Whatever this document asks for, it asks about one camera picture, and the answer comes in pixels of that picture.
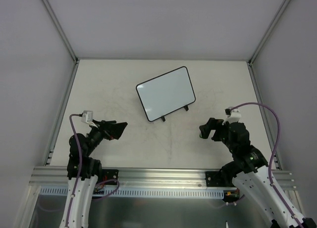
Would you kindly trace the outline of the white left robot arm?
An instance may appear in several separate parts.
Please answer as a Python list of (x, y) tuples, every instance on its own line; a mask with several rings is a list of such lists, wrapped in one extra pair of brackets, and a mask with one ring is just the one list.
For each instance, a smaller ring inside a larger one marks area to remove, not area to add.
[(89, 122), (91, 128), (86, 135), (77, 133), (70, 115), (70, 125), (73, 135), (69, 139), (69, 160), (67, 164), (67, 198), (61, 218), (61, 228), (87, 228), (89, 226), (89, 212), (96, 188), (107, 183), (114, 183), (116, 188), (106, 198), (118, 191), (120, 183), (117, 179), (104, 180), (101, 161), (90, 155), (105, 140), (118, 140), (122, 136), (128, 123), (116, 121)]

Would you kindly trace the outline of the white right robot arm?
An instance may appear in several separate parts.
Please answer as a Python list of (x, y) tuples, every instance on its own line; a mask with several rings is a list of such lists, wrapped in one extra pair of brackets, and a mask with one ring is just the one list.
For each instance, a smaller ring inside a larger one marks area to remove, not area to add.
[(315, 228), (312, 218), (306, 218), (286, 196), (268, 162), (250, 141), (249, 131), (240, 122), (225, 122), (209, 118), (199, 127), (200, 137), (222, 142), (232, 154), (233, 161), (224, 165), (213, 180), (234, 186), (256, 207), (270, 228)]

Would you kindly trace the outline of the small black-framed whiteboard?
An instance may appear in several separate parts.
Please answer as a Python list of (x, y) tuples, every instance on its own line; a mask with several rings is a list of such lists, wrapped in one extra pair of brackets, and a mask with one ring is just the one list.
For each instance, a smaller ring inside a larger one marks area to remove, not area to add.
[(196, 101), (186, 66), (137, 84), (136, 92), (149, 122), (154, 122)]

